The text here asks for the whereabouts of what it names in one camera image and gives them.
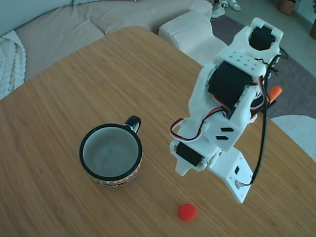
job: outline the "sofa cushion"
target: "sofa cushion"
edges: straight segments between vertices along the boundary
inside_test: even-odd
[[[110,0],[74,0],[74,5],[78,5],[78,4],[84,4],[84,3],[88,3],[88,2],[92,2],[92,1],[110,1]]]
[[[0,36],[73,0],[0,0]]]
[[[206,0],[99,1],[75,6],[106,35],[128,26],[142,26],[158,33],[159,27],[188,11],[197,10],[210,19],[212,4]]]
[[[73,6],[46,13],[16,29],[16,33],[27,54],[25,80],[105,36]]]

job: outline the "red cap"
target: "red cap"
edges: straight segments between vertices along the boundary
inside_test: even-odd
[[[179,208],[179,217],[184,221],[191,221],[197,215],[197,210],[192,204],[184,204]]]

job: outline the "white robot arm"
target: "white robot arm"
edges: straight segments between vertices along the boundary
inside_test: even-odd
[[[266,100],[264,76],[276,62],[283,32],[255,18],[200,72],[189,100],[189,118],[171,127],[176,172],[207,168],[243,203],[253,172],[234,144]],[[177,133],[173,129],[180,126]]]

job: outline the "knit blanket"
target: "knit blanket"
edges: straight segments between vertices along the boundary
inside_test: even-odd
[[[24,83],[26,51],[15,31],[0,37],[0,100]]]

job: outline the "floor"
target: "floor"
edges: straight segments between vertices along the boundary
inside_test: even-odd
[[[241,11],[226,9],[226,15],[243,25],[259,17],[284,32],[281,47],[316,77],[316,40],[310,36],[311,23],[297,13],[287,16],[277,9],[277,0],[237,0]]]

